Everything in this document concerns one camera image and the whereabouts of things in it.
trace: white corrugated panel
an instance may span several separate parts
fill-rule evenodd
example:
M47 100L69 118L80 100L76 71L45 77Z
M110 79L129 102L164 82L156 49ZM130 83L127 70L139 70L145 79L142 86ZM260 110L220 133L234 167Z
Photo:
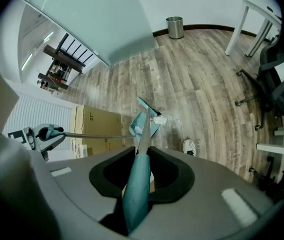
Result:
M3 134L21 130L27 126L36 127L40 124L53 124L63 127L65 132L70 131L71 108L45 102L25 94L19 95L3 130ZM65 140L55 149L70 149L69 141Z

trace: blue dustpan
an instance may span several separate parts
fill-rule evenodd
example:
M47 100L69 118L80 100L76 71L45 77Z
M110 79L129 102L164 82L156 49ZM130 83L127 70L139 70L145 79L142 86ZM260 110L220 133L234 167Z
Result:
M137 98L137 101L146 109L149 109L150 112L151 112L151 117L157 117L157 114L154 110L152 110L145 102L142 101L142 99L140 99L139 97ZM144 112L141 112L140 114L137 115L136 118L134 118L133 122L130 124L130 133L132 135L135 135L136 138L138 140L141 139L141 134L137 133L134 129L136 126L139 126L142 130L143 130L143 127L144 127L144 122L146 120L146 114ZM150 128L151 128L151 131L150 131L150 135L151 137L154 135L154 133L157 131L157 129L160 127L159 124L157 123L154 123L153 121L151 121L150 123Z

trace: trash can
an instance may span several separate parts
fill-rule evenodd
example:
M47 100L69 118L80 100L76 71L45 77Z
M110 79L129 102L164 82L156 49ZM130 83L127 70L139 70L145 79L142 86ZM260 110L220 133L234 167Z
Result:
M166 19L168 36L172 39L180 39L184 37L184 27L182 17L169 17Z

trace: office chair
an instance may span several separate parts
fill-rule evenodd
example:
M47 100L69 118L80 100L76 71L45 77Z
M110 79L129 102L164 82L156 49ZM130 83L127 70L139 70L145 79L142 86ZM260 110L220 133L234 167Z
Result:
M280 38L262 49L257 78L253 78L244 69L236 72L237 76L243 73L258 91L257 95L235 101L235 105L240 106L260 99L262 121L255 126L256 131L264 127L266 112L275 109L276 115L284 116L284 52L280 49L279 40Z

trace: white sneaker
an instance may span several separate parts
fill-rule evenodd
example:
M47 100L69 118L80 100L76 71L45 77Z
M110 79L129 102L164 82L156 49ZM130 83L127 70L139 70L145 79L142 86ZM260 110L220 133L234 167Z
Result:
M185 154L188 154L188 155L191 155L191 156L195 156L196 155L195 143L192 140L190 140L189 138L184 140L183 152Z

